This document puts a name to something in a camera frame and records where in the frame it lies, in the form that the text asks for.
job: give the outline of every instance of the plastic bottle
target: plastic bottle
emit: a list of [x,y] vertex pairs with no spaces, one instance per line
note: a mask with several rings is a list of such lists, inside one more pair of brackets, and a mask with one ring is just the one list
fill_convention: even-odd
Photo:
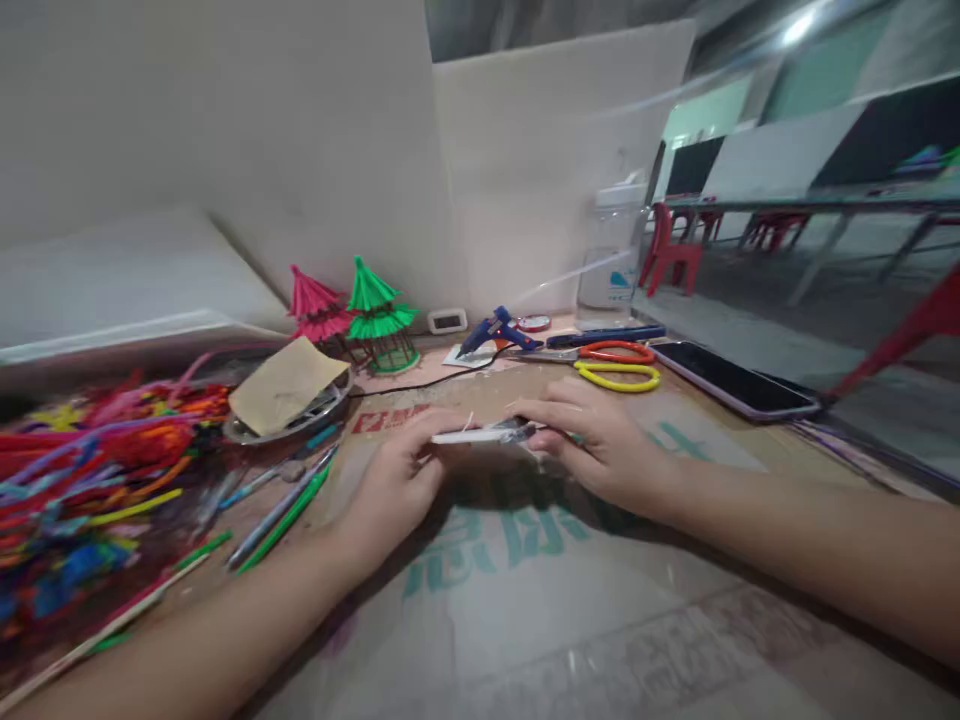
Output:
[[626,327],[631,323],[630,303],[637,285],[640,247],[633,244],[637,219],[644,211],[647,184],[642,171],[623,182],[597,191],[593,231],[584,258],[589,265],[620,255],[616,261],[580,276],[577,287],[576,326],[580,330]]

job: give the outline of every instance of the red plastic chair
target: red plastic chair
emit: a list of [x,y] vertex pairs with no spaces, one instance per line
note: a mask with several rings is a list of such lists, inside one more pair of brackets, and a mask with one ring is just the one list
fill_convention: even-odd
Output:
[[[693,228],[693,211],[687,209],[678,209],[673,213],[673,223],[676,225],[677,220],[680,219],[686,220],[686,225],[684,225],[683,233],[680,235],[680,242],[686,242],[687,238],[690,237],[690,233]],[[713,235],[713,239],[716,240],[720,235],[720,225],[723,223],[723,213],[700,213],[700,221],[703,223],[703,242],[704,244],[710,242],[710,235]]]
[[960,335],[960,264],[933,289],[870,357],[847,375],[830,395],[840,398],[864,378],[876,375],[934,335]]
[[797,244],[797,240],[800,239],[800,235],[806,229],[808,222],[810,222],[809,215],[791,213],[760,214],[757,217],[757,222],[754,224],[753,229],[745,239],[746,244],[763,250],[763,244],[767,240],[767,235],[770,234],[770,244],[767,246],[767,252],[775,253],[780,249],[787,233],[796,227],[797,231],[794,233],[793,239],[790,240],[788,248],[793,249],[793,246]]
[[667,268],[673,265],[673,284],[679,285],[684,273],[687,276],[686,294],[693,295],[693,288],[697,282],[697,270],[700,268],[700,258],[703,257],[703,245],[689,243],[687,245],[671,245],[670,234],[673,232],[673,219],[670,210],[663,203],[654,203],[653,243],[650,252],[643,263],[638,287],[643,287],[647,277],[652,276],[647,297],[653,297],[663,280]]

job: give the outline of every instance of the orange scissors handle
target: orange scissors handle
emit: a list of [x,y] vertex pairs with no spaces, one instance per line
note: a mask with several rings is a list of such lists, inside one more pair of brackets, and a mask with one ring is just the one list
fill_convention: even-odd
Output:
[[[617,353],[597,352],[604,348],[614,347],[630,350],[636,354],[618,355]],[[605,362],[619,362],[627,365],[649,365],[654,361],[656,356],[653,354],[653,350],[637,343],[628,343],[623,340],[604,340],[603,342],[584,345],[580,348],[580,359],[583,360],[584,358],[593,358]]]

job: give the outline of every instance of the power cord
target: power cord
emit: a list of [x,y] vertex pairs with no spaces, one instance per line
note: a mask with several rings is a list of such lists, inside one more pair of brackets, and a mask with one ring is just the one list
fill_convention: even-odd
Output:
[[404,390],[423,390],[424,388],[432,387],[434,385],[439,385],[445,380],[450,380],[451,378],[461,377],[463,375],[469,375],[470,373],[477,372],[478,370],[484,370],[490,367],[491,365],[493,365],[493,363],[496,362],[497,358],[500,357],[501,353],[503,353],[504,350],[509,350],[512,347],[516,347],[516,344],[510,343],[509,345],[503,346],[502,348],[497,350],[493,354],[493,357],[487,360],[487,362],[485,362],[483,365],[477,365],[477,367],[475,368],[467,368],[466,370],[458,370],[455,373],[444,375],[442,378],[437,378],[436,380],[431,380],[428,383],[423,383],[423,385],[406,385],[402,388],[390,388],[389,390],[378,390],[377,392],[372,392],[372,393],[355,393],[355,394],[352,393],[350,395],[347,395],[347,397],[362,398],[362,397],[372,397],[373,395],[389,395],[390,393],[403,392]]

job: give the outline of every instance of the metal bowl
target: metal bowl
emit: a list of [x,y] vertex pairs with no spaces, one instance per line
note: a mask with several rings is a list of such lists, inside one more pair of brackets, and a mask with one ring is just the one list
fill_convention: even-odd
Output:
[[247,427],[243,421],[238,418],[231,410],[223,424],[223,434],[227,436],[230,442],[237,445],[263,445],[275,440],[296,435],[307,430],[314,432],[323,430],[328,425],[340,420],[346,413],[347,406],[350,404],[347,396],[353,388],[353,369],[347,368],[337,379],[324,388],[314,399],[312,403],[295,417],[283,430],[272,435],[257,435],[253,430]]

